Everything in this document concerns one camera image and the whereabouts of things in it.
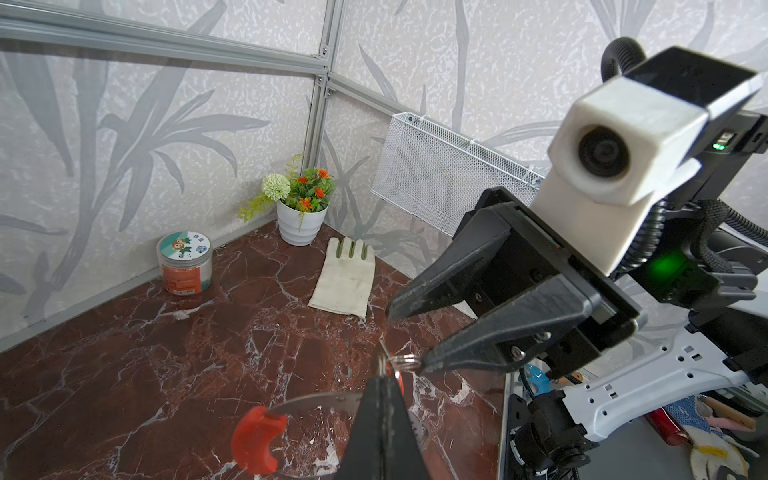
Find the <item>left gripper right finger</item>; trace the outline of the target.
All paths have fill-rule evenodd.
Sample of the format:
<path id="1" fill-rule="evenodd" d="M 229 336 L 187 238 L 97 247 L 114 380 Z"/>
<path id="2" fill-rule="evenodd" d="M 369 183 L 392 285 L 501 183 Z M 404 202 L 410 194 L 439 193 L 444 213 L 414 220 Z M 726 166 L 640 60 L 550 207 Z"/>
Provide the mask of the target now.
<path id="1" fill-rule="evenodd" d="M 393 377 L 381 378 L 382 479 L 429 479 L 400 388 Z"/>

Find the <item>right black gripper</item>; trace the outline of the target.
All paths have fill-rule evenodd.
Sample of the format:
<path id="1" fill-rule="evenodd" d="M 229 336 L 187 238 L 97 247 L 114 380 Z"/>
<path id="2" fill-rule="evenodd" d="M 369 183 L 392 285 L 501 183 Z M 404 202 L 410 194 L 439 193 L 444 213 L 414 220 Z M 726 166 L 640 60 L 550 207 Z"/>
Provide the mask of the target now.
<path id="1" fill-rule="evenodd" d="M 391 322 L 467 301 L 478 319 L 421 359 L 423 374 L 510 372 L 535 359 L 569 374 L 636 334 L 639 304 L 504 189 L 485 191 L 446 251 L 397 293 Z"/>

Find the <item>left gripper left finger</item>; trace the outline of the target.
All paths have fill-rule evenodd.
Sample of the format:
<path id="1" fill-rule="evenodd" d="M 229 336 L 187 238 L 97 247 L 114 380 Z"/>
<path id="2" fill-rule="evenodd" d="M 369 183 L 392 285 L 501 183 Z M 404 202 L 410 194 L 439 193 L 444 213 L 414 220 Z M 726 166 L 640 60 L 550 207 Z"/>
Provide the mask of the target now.
<path id="1" fill-rule="evenodd" d="M 382 477 L 383 386 L 384 378 L 381 376 L 368 382 L 335 474 L 336 480 L 378 480 Z"/>

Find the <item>metal keyring with red handle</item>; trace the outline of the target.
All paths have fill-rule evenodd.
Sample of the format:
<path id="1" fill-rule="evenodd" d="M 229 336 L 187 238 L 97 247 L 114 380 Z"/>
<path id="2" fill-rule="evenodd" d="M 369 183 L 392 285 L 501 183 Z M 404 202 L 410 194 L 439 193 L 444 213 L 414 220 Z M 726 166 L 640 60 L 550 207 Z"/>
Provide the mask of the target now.
<path id="1" fill-rule="evenodd" d="M 382 346 L 381 349 L 382 352 L 378 355 L 371 379 L 377 376 L 386 377 L 384 357 L 394 356 L 386 346 Z M 320 466 L 309 476 L 311 479 L 335 479 L 364 390 L 315 393 L 296 397 L 270 408 L 251 409 L 240 420 L 232 435 L 231 452 L 234 461 L 242 470 L 253 476 L 273 475 L 281 479 L 292 479 L 294 476 L 288 471 L 288 466 L 275 458 L 273 444 L 275 442 L 286 444 L 283 438 L 288 432 L 296 435 L 300 432 L 298 426 L 301 423 L 313 421 L 315 425 L 309 429 L 312 433 L 319 432 L 323 427 L 340 426 L 342 428 L 341 440 L 344 442 L 344 447 L 336 465 Z M 408 408 L 407 411 L 422 454 L 426 441 L 426 429 Z"/>

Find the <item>key with red tag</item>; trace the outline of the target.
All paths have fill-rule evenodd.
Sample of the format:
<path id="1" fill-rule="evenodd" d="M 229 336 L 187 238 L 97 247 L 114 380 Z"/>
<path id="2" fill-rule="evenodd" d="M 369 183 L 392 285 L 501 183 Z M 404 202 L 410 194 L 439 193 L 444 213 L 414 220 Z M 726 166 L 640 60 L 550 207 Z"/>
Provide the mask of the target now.
<path id="1" fill-rule="evenodd" d="M 383 365 L 384 374 L 394 378 L 400 393 L 404 394 L 404 373 L 418 372 L 421 369 L 421 359 L 415 354 L 385 356 Z"/>

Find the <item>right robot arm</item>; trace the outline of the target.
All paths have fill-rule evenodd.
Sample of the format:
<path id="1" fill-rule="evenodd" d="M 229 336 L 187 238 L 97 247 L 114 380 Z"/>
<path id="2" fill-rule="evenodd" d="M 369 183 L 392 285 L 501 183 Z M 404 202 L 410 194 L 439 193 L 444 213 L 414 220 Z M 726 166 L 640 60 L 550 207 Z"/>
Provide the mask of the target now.
<path id="1" fill-rule="evenodd" d="M 423 372 L 476 369 L 508 373 L 539 357 L 548 375 L 566 376 L 640 327 L 641 309 L 617 286 L 632 277 L 657 301 L 689 312 L 688 321 L 654 352 L 615 373 L 505 408 L 501 464 L 509 478 L 562 475 L 628 421 L 704 391 L 767 380 L 767 321 L 736 309 L 754 298 L 766 268 L 767 233 L 720 201 L 725 184 L 751 155 L 767 148 L 767 118 L 742 110 L 706 125 L 688 157 L 699 171 L 653 198 L 617 265 L 603 268 L 616 218 L 599 209 L 577 219 L 574 201 L 553 213 L 589 239 L 546 218 L 555 197 L 553 167 L 531 206 L 504 188 L 483 192 L 453 243 L 389 303 L 405 319 L 461 300 L 478 319 L 430 350 Z"/>

